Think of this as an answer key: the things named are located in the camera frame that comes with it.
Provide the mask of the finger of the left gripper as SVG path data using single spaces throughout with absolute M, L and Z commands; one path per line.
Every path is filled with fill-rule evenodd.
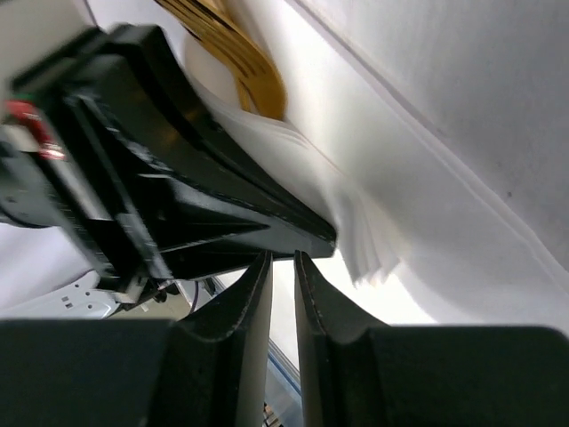
M 116 271 L 192 279 L 263 251 L 333 254 L 333 226 L 215 123 L 161 28 L 91 29 L 72 59 L 66 143 L 111 215 L 97 238 Z

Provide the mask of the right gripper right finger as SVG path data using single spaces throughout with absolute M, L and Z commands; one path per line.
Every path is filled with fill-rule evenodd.
M 307 426 L 565 426 L 568 340 L 541 326 L 390 326 L 294 256 Z

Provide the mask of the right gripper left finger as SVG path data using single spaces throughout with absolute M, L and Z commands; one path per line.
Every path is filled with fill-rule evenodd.
M 1 325 L 4 426 L 259 426 L 272 256 L 185 318 Z

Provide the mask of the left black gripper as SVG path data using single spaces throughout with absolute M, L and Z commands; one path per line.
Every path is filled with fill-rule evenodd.
M 54 52 L 9 76 L 1 206 L 21 225 L 61 228 L 99 289 L 134 305 L 147 286 L 146 231 L 131 191 L 135 162 L 111 112 L 128 73 L 115 54 Z

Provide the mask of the gold fork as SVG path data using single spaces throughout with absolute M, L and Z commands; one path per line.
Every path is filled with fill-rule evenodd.
M 275 120 L 285 117 L 286 90 L 274 61 L 239 27 L 226 1 L 156 2 L 229 70 L 243 110 Z

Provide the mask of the white paper napkin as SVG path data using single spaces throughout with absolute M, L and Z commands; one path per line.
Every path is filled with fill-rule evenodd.
M 240 111 L 196 41 L 213 114 L 339 234 L 390 323 L 568 328 L 565 1 L 231 1 L 284 79 L 283 124 Z

